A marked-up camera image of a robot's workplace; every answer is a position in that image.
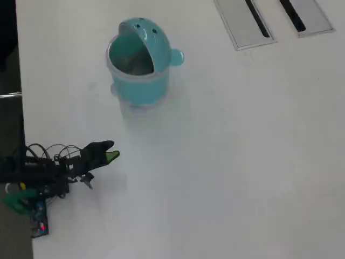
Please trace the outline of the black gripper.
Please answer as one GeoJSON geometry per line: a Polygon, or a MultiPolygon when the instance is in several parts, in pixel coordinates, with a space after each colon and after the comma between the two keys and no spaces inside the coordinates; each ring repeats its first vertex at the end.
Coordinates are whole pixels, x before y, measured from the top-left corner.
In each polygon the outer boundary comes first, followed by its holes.
{"type": "Polygon", "coordinates": [[[80,155],[68,160],[68,168],[73,176],[84,175],[94,169],[109,165],[120,156],[119,151],[108,152],[114,141],[91,142],[80,151],[80,155]]]}

